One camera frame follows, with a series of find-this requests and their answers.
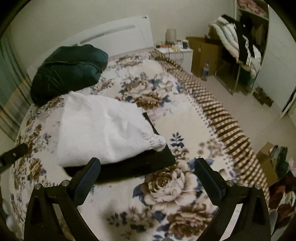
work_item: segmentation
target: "curtain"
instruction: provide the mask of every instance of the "curtain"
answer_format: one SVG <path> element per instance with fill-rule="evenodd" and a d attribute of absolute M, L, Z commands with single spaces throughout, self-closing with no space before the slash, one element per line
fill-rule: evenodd
<path fill-rule="evenodd" d="M 32 100 L 31 81 L 13 53 L 9 30 L 0 39 L 0 129 L 13 141 Z"/>

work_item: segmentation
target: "closet shelf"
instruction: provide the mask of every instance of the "closet shelf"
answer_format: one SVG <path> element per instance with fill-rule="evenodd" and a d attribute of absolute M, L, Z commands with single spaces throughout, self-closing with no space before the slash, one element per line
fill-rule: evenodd
<path fill-rule="evenodd" d="M 257 14 L 257 13 L 254 13 L 254 12 L 252 12 L 251 10 L 244 9 L 244 8 L 241 8 L 241 7 L 239 7 L 239 10 L 240 10 L 240 11 L 243 11 L 243 12 L 248 12 L 248 13 L 250 13 L 250 14 L 256 15 L 256 16 L 258 16 L 258 17 L 260 17 L 260 18 L 263 18 L 263 19 L 269 21 L 269 19 L 268 19 L 267 17 L 264 17 L 264 16 L 262 16 L 262 15 L 259 15 L 259 14 Z"/>

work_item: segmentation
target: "white headboard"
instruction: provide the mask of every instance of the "white headboard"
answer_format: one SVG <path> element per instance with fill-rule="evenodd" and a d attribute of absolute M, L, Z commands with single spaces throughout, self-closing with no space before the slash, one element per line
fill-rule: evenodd
<path fill-rule="evenodd" d="M 133 50 L 153 47 L 148 16 L 137 16 L 108 22 L 78 33 L 48 50 L 27 68 L 33 80 L 44 60 L 60 46 L 91 44 L 105 51 L 109 57 Z"/>

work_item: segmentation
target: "white nightstand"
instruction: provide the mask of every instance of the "white nightstand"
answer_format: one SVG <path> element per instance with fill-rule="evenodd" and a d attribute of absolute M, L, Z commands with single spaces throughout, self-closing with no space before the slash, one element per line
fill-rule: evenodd
<path fill-rule="evenodd" d="M 191 73 L 192 55 L 193 49 L 180 49 L 180 51 L 174 51 L 171 48 L 155 48 L 158 51 L 165 54 L 166 57 L 171 58 L 177 64 L 181 66 L 188 72 Z"/>

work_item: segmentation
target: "bottle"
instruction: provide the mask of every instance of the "bottle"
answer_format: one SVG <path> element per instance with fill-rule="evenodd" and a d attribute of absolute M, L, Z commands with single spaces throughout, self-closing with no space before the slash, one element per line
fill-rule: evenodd
<path fill-rule="evenodd" d="M 209 76 L 209 71 L 210 71 L 210 65 L 209 62 L 205 63 L 205 66 L 202 69 L 202 80 L 207 81 L 207 78 Z"/>

